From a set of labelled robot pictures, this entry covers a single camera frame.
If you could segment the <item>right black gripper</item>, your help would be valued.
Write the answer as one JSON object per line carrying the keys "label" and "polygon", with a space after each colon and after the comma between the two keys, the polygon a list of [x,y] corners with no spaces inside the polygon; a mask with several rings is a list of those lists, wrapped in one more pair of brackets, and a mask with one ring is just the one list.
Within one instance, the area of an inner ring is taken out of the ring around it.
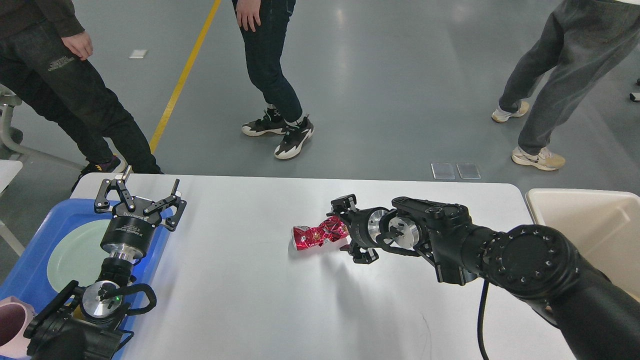
{"label": "right black gripper", "polygon": [[346,217],[345,224],[349,231],[350,243],[341,246],[354,264],[372,264],[379,259],[374,248],[382,248],[377,237],[382,234],[382,219],[390,210],[384,207],[358,209],[355,194],[347,194],[330,202],[331,208],[327,217]]}

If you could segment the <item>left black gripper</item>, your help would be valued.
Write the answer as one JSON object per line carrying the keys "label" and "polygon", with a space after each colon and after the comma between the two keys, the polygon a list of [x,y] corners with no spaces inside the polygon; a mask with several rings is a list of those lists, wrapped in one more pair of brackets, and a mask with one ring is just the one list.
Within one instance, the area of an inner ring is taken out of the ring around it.
{"label": "left black gripper", "polygon": [[[181,198],[178,191],[180,179],[174,181],[171,193],[157,202],[143,197],[132,197],[126,188],[126,180],[132,166],[125,167],[119,177],[104,178],[94,199],[94,212],[108,212],[111,205],[107,199],[111,191],[115,191],[120,202],[111,210],[106,231],[100,247],[109,253],[111,258],[126,261],[137,261],[146,257],[154,232],[158,226],[174,232],[187,207],[187,201]],[[174,208],[173,214],[163,218],[162,212]]]}

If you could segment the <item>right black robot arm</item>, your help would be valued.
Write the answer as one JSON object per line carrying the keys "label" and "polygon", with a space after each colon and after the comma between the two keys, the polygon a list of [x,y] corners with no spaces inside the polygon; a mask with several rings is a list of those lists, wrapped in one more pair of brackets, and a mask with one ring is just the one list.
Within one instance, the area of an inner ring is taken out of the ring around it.
{"label": "right black robot arm", "polygon": [[354,194],[331,201],[346,225],[355,264],[377,260],[377,249],[420,256],[440,283],[483,278],[530,305],[558,328],[578,360],[637,360],[638,301],[613,284],[555,228],[519,225],[507,232],[473,224],[466,206],[406,196],[392,209],[358,209]]}

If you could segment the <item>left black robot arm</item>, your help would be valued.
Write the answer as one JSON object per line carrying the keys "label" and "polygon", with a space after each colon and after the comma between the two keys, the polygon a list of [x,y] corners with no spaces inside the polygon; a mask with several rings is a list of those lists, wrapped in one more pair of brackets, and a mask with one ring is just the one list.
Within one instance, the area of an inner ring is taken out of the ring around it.
{"label": "left black robot arm", "polygon": [[147,256],[158,228],[176,230],[186,201],[178,179],[163,199],[133,196],[126,187],[130,171],[103,180],[94,200],[96,214],[110,214],[100,242],[107,256],[95,283],[71,280],[26,326],[32,360],[110,360],[135,334],[122,322],[156,307],[152,287],[137,282],[133,269]]}

